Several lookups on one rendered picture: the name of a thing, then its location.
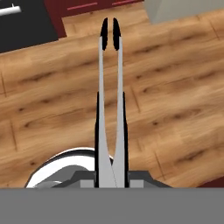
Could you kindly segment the white round plate, black rim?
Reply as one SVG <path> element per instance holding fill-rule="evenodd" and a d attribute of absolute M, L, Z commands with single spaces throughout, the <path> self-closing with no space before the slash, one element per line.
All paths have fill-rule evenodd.
<path fill-rule="evenodd" d="M 64 150 L 46 160 L 31 174 L 24 187 L 54 188 L 77 171 L 95 172 L 94 188 L 116 188 L 109 154 L 89 147 Z"/>

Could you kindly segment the dark red cupboard front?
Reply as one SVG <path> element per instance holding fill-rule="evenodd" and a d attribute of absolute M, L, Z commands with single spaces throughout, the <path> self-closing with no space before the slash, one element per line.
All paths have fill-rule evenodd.
<path fill-rule="evenodd" d="M 104 9 L 115 8 L 116 6 L 124 6 L 129 4 L 135 4 L 138 2 L 143 2 L 144 0 L 137 0 L 134 3 L 112 5 L 114 0 L 44 0 L 45 7 L 48 14 L 52 20 L 52 24 L 58 34 L 58 38 L 64 38 L 66 36 L 66 31 L 62 22 L 62 18 L 79 15 L 82 13 L 99 11 Z M 97 2 L 97 5 L 77 9 L 77 10 L 67 10 L 68 7 L 89 4 Z"/>
<path fill-rule="evenodd" d="M 216 187 L 216 188 L 224 187 L 224 177 L 208 181 L 200 185 L 200 187 Z"/>

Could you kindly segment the grey tongs with black tips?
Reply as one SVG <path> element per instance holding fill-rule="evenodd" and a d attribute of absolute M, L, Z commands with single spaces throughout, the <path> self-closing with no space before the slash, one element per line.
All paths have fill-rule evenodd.
<path fill-rule="evenodd" d="M 108 43 L 108 19 L 103 20 L 99 37 L 99 77 L 95 122 L 95 186 L 99 188 L 129 187 L 128 125 L 125 93 L 123 92 L 123 39 L 118 20 L 113 18 L 113 43 L 118 56 L 117 72 L 117 126 L 113 162 L 110 162 L 104 112 L 103 52 Z"/>

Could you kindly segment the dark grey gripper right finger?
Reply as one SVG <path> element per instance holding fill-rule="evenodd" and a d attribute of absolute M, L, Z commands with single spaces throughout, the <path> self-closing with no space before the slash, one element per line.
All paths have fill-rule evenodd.
<path fill-rule="evenodd" d="M 167 184 L 155 180 L 148 171 L 129 171 L 130 188 L 166 188 Z"/>

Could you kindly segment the grey counter block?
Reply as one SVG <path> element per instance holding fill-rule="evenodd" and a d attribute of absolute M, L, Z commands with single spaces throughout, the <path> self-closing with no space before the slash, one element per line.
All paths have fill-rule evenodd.
<path fill-rule="evenodd" d="M 149 20 L 153 24 L 199 15 L 224 8 L 224 0 L 144 0 Z"/>

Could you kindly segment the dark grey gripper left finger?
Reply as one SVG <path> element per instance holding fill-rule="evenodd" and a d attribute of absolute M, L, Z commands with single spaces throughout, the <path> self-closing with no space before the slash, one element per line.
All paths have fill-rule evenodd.
<path fill-rule="evenodd" d="M 94 171 L 76 171 L 74 175 L 54 188 L 94 188 L 95 187 L 95 172 Z"/>

